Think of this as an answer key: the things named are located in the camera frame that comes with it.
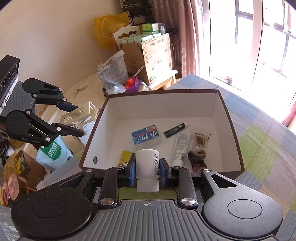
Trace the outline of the white lotion bottle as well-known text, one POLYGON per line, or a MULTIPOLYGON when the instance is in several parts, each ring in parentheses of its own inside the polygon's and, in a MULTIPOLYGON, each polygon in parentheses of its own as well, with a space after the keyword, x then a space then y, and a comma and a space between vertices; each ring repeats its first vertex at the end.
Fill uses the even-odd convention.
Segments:
POLYGON ((159 191, 159 152, 142 149, 135 153, 137 192, 159 191))

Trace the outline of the cream plastic hair claw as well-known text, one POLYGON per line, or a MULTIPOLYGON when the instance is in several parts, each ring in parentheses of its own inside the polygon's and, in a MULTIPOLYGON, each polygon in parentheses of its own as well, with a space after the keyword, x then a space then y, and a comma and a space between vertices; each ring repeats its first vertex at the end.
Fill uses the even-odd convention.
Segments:
POLYGON ((83 126, 97 118, 99 109, 91 102, 85 102, 81 107, 61 116, 60 123, 83 130, 83 126))

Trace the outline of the cotton swab pack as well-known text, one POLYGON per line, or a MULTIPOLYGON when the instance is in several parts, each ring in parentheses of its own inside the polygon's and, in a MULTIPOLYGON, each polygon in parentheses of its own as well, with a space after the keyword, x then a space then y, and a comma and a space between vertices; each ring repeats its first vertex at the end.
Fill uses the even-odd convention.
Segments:
POLYGON ((201 151, 205 151, 208 140, 210 139, 211 134, 203 134, 203 133, 194 133, 194 151, 199 153, 201 151))

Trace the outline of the dark green small tube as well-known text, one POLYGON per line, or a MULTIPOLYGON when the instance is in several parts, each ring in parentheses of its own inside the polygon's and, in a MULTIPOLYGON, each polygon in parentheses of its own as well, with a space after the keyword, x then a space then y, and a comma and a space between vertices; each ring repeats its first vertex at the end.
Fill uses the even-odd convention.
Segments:
POLYGON ((165 135, 166 138, 169 138, 169 137, 173 136, 174 134, 180 132, 181 130, 185 129, 187 125, 188 125, 187 122, 181 123, 181 124, 171 128, 171 129, 165 131, 164 135, 165 135))

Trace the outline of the light blue tissue pack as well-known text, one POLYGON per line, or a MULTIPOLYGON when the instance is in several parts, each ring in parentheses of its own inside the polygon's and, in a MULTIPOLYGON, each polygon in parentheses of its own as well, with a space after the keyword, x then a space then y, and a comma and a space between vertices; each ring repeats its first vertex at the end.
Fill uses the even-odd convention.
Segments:
POLYGON ((35 160, 44 168, 53 172, 72 157, 73 154, 62 138, 57 137, 48 147, 40 147, 35 160))

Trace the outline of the brown hair scrunchie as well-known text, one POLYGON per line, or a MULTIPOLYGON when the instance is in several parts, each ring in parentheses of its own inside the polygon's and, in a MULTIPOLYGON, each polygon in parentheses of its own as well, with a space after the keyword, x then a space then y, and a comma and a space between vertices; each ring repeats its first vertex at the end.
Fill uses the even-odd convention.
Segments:
POLYGON ((207 169, 207 165, 204 162, 205 157, 205 149, 195 149, 188 152, 188 159, 191 163, 193 173, 200 174, 202 170, 207 169))

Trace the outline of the white cream tube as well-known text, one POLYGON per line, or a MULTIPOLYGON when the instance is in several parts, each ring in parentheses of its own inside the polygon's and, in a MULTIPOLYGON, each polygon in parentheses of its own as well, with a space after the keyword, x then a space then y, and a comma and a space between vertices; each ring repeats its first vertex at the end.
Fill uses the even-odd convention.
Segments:
POLYGON ((191 136, 186 133, 178 133, 176 137, 172 166, 183 166, 187 156, 191 136))

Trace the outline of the blue floss pick box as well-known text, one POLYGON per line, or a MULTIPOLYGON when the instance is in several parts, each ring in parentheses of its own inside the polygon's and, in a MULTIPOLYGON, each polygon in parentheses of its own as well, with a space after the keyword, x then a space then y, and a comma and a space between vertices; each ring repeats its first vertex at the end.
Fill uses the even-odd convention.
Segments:
POLYGON ((131 133, 132 141, 137 150, 150 148, 162 141, 161 134, 155 125, 147 126, 131 133))

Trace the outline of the brown white storage box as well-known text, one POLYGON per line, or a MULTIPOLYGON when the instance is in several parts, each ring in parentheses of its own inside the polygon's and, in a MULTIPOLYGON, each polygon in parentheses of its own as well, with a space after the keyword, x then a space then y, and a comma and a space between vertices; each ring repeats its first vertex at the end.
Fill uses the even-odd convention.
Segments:
POLYGON ((160 144, 150 147, 171 164, 176 136, 164 132, 187 122, 184 133, 211 134, 204 159, 207 167, 231 179, 244 171, 237 135, 217 89, 173 89, 110 95, 104 102, 82 154, 83 169, 118 165, 123 150, 136 152, 131 133, 155 125, 160 144))

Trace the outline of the white printed plastic bag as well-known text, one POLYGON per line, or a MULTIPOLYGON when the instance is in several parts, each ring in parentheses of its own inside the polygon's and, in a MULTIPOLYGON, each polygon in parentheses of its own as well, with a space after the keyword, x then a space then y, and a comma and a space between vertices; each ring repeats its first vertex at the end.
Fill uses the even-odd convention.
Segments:
POLYGON ((104 64, 97 69, 97 77, 100 79, 107 95, 124 93, 124 84, 128 80, 128 72, 122 50, 111 56, 104 64))

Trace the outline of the purple box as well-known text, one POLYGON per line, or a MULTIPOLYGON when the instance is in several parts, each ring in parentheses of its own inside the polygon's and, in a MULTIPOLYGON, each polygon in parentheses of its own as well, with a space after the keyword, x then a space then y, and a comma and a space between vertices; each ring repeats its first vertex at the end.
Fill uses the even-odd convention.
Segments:
POLYGON ((130 78, 124 84, 126 92, 137 92, 139 88, 138 77, 130 78))

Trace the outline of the yellow plastic bag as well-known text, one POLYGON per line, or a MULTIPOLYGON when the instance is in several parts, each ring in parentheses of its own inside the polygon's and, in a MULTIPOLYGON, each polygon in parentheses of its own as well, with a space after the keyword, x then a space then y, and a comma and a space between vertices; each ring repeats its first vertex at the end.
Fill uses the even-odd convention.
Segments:
POLYGON ((111 50, 113 47, 111 35, 129 23, 126 13, 95 18, 94 35, 98 46, 104 50, 111 50))

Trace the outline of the plaid tablecloth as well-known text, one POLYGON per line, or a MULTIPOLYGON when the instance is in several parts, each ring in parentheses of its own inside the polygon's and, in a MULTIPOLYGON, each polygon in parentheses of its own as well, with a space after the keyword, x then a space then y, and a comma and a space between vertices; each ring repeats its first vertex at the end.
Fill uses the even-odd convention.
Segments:
MULTIPOLYGON (((295 240, 295 134, 245 99, 196 75, 188 75, 166 90, 173 89, 217 89, 221 92, 244 164, 244 171, 234 180, 273 198, 283 210, 276 238, 295 240)), ((94 75, 66 90, 64 96, 74 105, 91 101, 100 109, 107 99, 100 80, 94 75)), ((79 166, 86 144, 71 136, 64 140, 79 166)))

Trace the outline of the printed cardboard carton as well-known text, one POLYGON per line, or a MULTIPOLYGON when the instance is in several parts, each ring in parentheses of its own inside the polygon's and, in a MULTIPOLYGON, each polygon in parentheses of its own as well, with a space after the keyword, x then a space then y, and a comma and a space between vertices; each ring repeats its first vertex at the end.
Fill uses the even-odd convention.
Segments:
POLYGON ((142 52, 149 84, 173 68, 169 33, 142 42, 142 52))

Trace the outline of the window frame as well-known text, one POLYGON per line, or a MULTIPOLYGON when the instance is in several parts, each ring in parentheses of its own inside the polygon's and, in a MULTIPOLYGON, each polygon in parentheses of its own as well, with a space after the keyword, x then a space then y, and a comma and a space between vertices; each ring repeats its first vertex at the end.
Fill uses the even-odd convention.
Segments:
POLYGON ((295 92, 291 1, 203 1, 209 76, 242 91, 295 92))

